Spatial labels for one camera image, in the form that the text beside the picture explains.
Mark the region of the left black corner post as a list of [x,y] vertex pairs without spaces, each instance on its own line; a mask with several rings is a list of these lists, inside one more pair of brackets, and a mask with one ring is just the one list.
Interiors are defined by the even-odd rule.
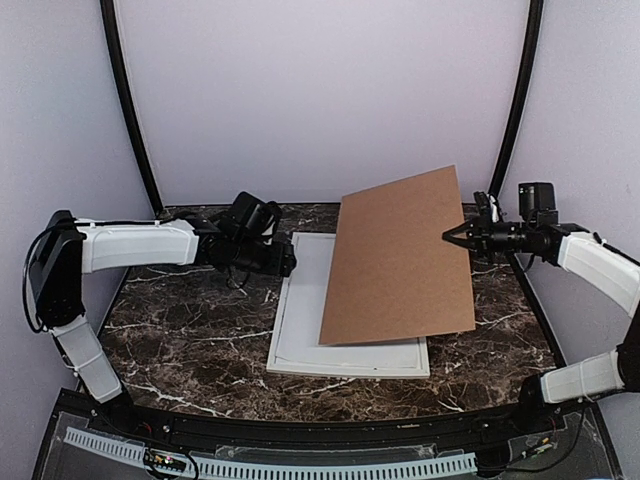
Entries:
[[100,0],[99,5],[112,76],[136,166],[150,207],[154,214],[159,214],[164,209],[164,205],[152,171],[129,84],[116,15],[116,3],[112,0]]

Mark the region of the right black corner post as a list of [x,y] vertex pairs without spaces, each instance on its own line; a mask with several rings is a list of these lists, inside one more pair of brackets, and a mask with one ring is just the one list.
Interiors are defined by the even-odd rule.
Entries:
[[488,194],[498,199],[507,176],[517,135],[523,117],[544,10],[543,0],[530,0],[516,82],[505,125],[504,135],[489,183]]

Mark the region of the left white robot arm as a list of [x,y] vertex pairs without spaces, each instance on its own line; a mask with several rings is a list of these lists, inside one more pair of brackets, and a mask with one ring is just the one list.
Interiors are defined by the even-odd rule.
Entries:
[[126,388],[89,324],[84,276],[148,265],[206,265],[227,275],[286,278],[297,259],[290,242],[274,238],[279,220],[278,213],[267,212],[245,223],[228,214],[97,221],[59,210],[25,256],[21,295],[27,325],[34,333],[51,334],[67,367],[103,405],[103,421],[120,436],[134,435],[141,415],[124,400]]

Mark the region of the black corner post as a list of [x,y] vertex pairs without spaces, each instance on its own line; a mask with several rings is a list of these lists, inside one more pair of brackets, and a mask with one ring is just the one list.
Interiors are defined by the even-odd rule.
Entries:
[[100,0],[99,5],[112,76],[136,166],[150,207],[154,214],[159,214],[164,209],[164,205],[152,171],[129,84],[116,15],[116,3],[112,0]]
[[507,176],[517,135],[523,117],[544,10],[543,0],[530,0],[516,82],[505,125],[504,135],[489,183],[488,194],[498,199]]

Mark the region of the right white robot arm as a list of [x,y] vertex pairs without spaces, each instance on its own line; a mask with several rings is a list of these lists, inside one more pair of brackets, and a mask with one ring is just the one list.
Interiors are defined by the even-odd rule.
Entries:
[[443,239],[476,254],[529,254],[561,270],[533,276],[552,330],[571,364],[528,378],[510,424],[534,432],[549,406],[639,390],[639,264],[577,224],[534,225],[474,218]]

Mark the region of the small circuit board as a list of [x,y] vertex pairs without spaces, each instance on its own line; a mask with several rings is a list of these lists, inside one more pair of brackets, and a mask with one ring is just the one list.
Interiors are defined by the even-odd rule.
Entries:
[[143,464],[152,471],[184,473],[188,464],[171,453],[146,449],[143,453]]

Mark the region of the black front rail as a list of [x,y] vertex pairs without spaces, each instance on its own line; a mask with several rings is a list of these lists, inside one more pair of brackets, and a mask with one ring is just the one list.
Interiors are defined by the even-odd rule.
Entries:
[[486,452],[502,464],[542,438],[572,449],[590,422],[582,404],[528,412],[512,385],[470,381],[297,379],[206,368],[139,371],[124,385],[128,399],[111,407],[62,390],[50,425],[69,417],[107,433],[202,450],[429,446]]

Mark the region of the brown cardboard backing board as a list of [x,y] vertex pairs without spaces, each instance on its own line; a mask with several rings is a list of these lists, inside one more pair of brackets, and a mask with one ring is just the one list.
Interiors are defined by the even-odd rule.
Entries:
[[473,330],[469,255],[442,238],[462,222],[452,166],[344,196],[320,344]]

